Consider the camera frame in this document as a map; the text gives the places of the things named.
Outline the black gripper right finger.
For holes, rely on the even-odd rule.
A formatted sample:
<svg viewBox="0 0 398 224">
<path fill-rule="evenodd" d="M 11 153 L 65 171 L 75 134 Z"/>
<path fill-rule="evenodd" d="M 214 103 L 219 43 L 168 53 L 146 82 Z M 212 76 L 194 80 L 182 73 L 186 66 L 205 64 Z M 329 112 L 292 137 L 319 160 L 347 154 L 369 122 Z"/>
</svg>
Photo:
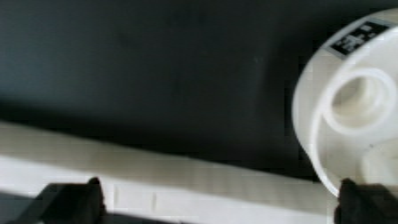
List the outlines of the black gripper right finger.
<svg viewBox="0 0 398 224">
<path fill-rule="evenodd" d="M 398 197 L 383 184 L 342 181 L 335 224 L 398 224 Z"/>
</svg>

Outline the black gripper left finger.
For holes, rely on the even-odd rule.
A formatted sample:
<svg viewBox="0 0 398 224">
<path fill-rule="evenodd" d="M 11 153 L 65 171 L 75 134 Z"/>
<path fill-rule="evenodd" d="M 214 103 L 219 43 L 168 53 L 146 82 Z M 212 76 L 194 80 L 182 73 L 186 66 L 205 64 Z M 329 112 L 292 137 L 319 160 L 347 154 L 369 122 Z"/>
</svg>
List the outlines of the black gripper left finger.
<svg viewBox="0 0 398 224">
<path fill-rule="evenodd" d="M 24 212 L 24 224 L 97 224 L 106 213 L 100 178 L 86 183 L 52 183 Z"/>
</svg>

